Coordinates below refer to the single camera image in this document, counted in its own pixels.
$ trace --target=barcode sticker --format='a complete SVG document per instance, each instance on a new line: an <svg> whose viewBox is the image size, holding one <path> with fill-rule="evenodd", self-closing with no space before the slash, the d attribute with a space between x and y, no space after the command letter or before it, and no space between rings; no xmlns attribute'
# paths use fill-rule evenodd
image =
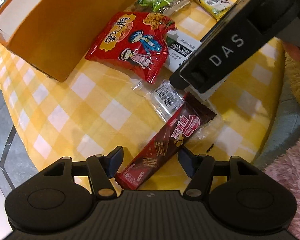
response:
<svg viewBox="0 0 300 240"><path fill-rule="evenodd" d="M175 110L179 109L183 104L183 98L175 91L169 81L161 84L157 89L154 90L158 99L162 102L167 112L172 114Z"/></svg>

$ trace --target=tile floor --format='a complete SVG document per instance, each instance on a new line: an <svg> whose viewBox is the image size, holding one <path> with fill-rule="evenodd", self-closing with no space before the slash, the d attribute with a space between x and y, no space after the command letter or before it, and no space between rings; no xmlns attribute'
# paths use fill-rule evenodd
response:
<svg viewBox="0 0 300 240"><path fill-rule="evenodd" d="M37 173L16 133L0 90L0 189L4 196Z"/></svg>

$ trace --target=candy wrapper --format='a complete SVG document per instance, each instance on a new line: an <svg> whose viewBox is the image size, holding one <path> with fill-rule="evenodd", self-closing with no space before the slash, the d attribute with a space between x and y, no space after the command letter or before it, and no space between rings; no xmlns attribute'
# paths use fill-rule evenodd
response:
<svg viewBox="0 0 300 240"><path fill-rule="evenodd" d="M207 150L211 144L216 140L220 130L224 125L224 121L221 114L215 109L212 103L206 98L204 94L197 94L191 87L186 88L186 91L176 90L170 85L169 80L162 79L159 76L159 85L148 85L144 82L137 83L132 89L136 94L143 96L150 103L157 115L164 121L167 122L173 114L183 105L184 95L189 92L194 95L197 100L216 113L216 116L204 127L200 127L190 141L195 145L199 141L204 140Z"/></svg>
<svg viewBox="0 0 300 240"><path fill-rule="evenodd" d="M123 189L136 190L178 152L199 127L216 116L190 93L185 95L184 101L128 167L115 175Z"/></svg>
<svg viewBox="0 0 300 240"><path fill-rule="evenodd" d="M85 59L133 70L153 83L168 58L165 35L176 26L158 13L119 12L97 36Z"/></svg>
<svg viewBox="0 0 300 240"><path fill-rule="evenodd" d="M207 10L217 21L231 8L230 0L194 0Z"/></svg>

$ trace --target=dark red wrapper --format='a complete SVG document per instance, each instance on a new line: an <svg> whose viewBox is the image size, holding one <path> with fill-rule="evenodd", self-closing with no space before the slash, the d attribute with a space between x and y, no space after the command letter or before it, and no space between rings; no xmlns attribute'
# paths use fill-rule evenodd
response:
<svg viewBox="0 0 300 240"><path fill-rule="evenodd" d="M168 58L165 35L175 29L173 20L158 13L119 12L96 37L85 59L130 69L153 83Z"/></svg>
<svg viewBox="0 0 300 240"><path fill-rule="evenodd" d="M123 189L137 189L177 153L200 126L215 116L193 95L186 94L184 104L124 171L114 176L116 182Z"/></svg>

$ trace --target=yellow snack package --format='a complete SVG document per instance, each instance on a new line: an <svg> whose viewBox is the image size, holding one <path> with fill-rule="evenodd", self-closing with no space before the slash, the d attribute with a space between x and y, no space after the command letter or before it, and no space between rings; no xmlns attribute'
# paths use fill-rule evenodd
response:
<svg viewBox="0 0 300 240"><path fill-rule="evenodd" d="M231 8L230 0L194 0L207 10L217 21Z"/></svg>

